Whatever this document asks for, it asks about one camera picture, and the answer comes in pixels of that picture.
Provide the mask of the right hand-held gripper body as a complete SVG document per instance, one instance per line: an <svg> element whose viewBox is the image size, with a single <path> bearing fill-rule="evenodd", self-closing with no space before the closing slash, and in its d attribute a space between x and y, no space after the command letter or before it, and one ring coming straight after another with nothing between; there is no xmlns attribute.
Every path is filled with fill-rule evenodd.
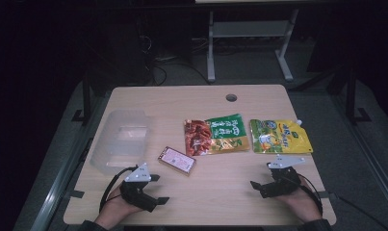
<svg viewBox="0 0 388 231"><path fill-rule="evenodd" d="M303 157L277 154L273 162L267 163L273 181L261 186L260 194L262 197L277 197L294 192L300 185L300 180L294 166L303 164L304 162L305 159Z"/></svg>

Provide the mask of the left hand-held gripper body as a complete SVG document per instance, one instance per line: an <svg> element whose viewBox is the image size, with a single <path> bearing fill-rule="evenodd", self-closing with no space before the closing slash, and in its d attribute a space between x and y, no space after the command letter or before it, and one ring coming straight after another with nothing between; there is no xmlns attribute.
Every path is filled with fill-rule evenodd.
<svg viewBox="0 0 388 231"><path fill-rule="evenodd" d="M150 180L147 164L134 167L133 171L124 178L120 185L121 197L129 204L152 212L157 206L157 199L146 194L143 189Z"/></svg>

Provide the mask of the small pink-topped box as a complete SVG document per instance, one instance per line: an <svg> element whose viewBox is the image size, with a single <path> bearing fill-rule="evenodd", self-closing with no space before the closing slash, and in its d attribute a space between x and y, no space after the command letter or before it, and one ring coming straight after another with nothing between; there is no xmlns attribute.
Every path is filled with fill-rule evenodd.
<svg viewBox="0 0 388 231"><path fill-rule="evenodd" d="M158 161L187 176L191 174L196 164L196 159L168 146L161 152Z"/></svg>

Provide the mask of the clear plastic container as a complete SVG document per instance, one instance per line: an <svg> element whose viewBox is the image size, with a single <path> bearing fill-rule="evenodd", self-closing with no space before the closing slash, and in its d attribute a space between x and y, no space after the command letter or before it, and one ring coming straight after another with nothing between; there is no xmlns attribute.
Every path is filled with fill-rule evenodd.
<svg viewBox="0 0 388 231"><path fill-rule="evenodd" d="M114 110L108 114L92 151L91 164L105 175L142 162L149 131L143 110Z"/></svg>

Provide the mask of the yellow spouted pouch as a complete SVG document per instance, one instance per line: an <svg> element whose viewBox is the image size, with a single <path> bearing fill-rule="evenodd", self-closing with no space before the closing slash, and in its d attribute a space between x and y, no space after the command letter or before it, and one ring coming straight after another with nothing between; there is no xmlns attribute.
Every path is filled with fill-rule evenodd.
<svg viewBox="0 0 388 231"><path fill-rule="evenodd" d="M291 120L260 120L249 122L252 149L255 153L312 153L313 147L306 131Z"/></svg>

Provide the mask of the person's right hand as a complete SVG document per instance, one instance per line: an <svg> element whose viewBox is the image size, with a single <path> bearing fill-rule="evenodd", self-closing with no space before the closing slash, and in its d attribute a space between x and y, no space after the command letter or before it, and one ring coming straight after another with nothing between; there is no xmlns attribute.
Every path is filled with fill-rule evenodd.
<svg viewBox="0 0 388 231"><path fill-rule="evenodd" d="M319 220L323 217L314 199L301 188L297 188L290 194L280 195L276 200L286 204L303 223Z"/></svg>

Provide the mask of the person's left hand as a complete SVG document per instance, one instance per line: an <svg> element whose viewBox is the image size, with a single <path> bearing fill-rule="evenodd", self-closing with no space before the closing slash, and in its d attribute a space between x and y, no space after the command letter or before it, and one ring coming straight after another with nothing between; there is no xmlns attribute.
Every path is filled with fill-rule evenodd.
<svg viewBox="0 0 388 231"><path fill-rule="evenodd" d="M141 208L127 203L121 197L120 188L116 187L109 194L109 199L106 201L101 212L94 220L94 223L106 230L111 230L127 217L141 211Z"/></svg>

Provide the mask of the green and red food packet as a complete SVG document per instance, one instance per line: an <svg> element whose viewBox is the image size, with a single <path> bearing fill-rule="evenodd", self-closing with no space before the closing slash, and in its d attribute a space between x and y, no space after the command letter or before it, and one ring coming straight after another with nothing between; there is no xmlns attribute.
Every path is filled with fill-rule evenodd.
<svg viewBox="0 0 388 231"><path fill-rule="evenodd" d="M206 120L186 119L184 134L186 154L191 157L250 149L240 114Z"/></svg>

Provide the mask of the black metal stand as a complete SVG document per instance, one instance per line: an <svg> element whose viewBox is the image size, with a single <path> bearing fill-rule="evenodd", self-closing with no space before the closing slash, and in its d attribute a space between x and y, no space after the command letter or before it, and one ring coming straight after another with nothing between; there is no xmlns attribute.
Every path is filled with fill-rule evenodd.
<svg viewBox="0 0 388 231"><path fill-rule="evenodd" d="M364 108L355 107L356 76L353 69L348 67L347 93L346 93L346 117L349 122L356 125L358 122L370 122L371 118Z"/></svg>
<svg viewBox="0 0 388 231"><path fill-rule="evenodd" d="M72 117L72 121L81 122L86 126L91 117L91 85L89 74L85 73L82 80L83 109L77 110Z"/></svg>

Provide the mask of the white metal stand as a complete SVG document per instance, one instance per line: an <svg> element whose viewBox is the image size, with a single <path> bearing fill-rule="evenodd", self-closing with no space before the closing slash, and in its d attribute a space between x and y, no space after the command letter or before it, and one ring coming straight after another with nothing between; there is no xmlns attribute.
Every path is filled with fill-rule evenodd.
<svg viewBox="0 0 388 231"><path fill-rule="evenodd" d="M214 13L209 13L207 80L216 81L214 60L214 39L230 38L283 38L282 45L274 51L277 62L287 82L294 80L285 55L297 21L298 9L292 10L288 20L270 21L216 21Z"/></svg>

